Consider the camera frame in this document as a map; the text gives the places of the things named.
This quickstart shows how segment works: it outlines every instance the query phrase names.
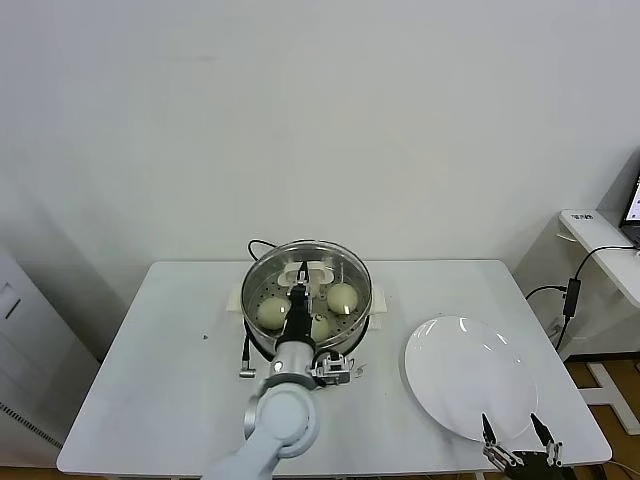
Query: table leg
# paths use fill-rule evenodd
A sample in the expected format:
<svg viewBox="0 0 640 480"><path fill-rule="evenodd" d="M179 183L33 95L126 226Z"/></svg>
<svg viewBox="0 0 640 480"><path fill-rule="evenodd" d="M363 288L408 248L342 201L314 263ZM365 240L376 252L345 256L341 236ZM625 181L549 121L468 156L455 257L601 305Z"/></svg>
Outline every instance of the table leg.
<svg viewBox="0 0 640 480"><path fill-rule="evenodd" d="M587 405L611 405L618 420L629 435L640 435L640 422L624 399L615 382L601 363L587 363L600 388L581 388Z"/></svg>

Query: wooden floor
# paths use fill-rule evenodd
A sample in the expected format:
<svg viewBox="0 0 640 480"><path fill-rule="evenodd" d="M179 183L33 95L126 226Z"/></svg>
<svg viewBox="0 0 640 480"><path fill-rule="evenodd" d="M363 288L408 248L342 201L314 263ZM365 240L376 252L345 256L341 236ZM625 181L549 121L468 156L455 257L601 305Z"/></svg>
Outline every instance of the wooden floor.
<svg viewBox="0 0 640 480"><path fill-rule="evenodd" d="M636 416L640 418L640 373L636 370L634 362L630 360L616 360L605 362L605 367L613 377L618 388L626 398L629 406ZM597 387L597 384L584 363L568 363L567 369L580 388ZM618 422L611 407L590 407L600 428L606 435L613 450L613 459L629 465L631 468L640 471L640 435L629 436ZM619 467L612 464L604 466L608 480L640 480L640 477L633 474L625 474ZM591 479L591 474L586 467L576 469L579 480ZM498 480L503 478L497 474L486 474L487 480ZM403 477L405 480L474 480L472 474L463 475L437 475L431 477ZM79 480L93 479L96 477L77 477L64 475L55 470L22 469L22 468L0 468L0 480Z"/></svg>

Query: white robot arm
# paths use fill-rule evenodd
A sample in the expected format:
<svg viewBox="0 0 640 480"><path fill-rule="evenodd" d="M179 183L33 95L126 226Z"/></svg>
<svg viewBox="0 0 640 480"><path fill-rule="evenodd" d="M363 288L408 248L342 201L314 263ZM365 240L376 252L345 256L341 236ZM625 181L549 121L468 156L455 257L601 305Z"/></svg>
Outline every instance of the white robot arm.
<svg viewBox="0 0 640 480"><path fill-rule="evenodd" d="M205 474L203 480L267 480L280 458L306 452L318 436L316 407L309 390L281 383L258 400L255 430L247 442Z"/></svg>
<svg viewBox="0 0 640 480"><path fill-rule="evenodd" d="M322 362L317 360L308 277L307 262L302 262L297 283L288 294L291 308L276 342L270 375L245 413L246 443L219 460L203 480L270 479L281 458L303 454L318 436L311 390L318 383L349 381L348 362L342 355L332 352Z"/></svg>

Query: white cabinet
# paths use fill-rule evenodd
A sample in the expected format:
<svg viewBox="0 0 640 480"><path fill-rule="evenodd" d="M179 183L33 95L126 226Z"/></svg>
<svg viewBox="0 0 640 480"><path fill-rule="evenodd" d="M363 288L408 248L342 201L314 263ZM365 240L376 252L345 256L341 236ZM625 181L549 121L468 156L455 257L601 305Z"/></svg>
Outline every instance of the white cabinet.
<svg viewBox="0 0 640 480"><path fill-rule="evenodd" d="M0 465L54 467L98 368L0 250Z"/></svg>

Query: white plate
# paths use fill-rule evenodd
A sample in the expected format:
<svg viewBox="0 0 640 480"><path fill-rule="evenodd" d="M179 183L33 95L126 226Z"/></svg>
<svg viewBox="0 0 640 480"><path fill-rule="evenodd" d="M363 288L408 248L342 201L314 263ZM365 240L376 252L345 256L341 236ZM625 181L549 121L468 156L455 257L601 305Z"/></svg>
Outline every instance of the white plate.
<svg viewBox="0 0 640 480"><path fill-rule="evenodd" d="M517 437L536 413L538 391L509 341L484 323L440 317L420 325L404 353L407 378L438 423L482 439L485 413L498 441Z"/></svg>

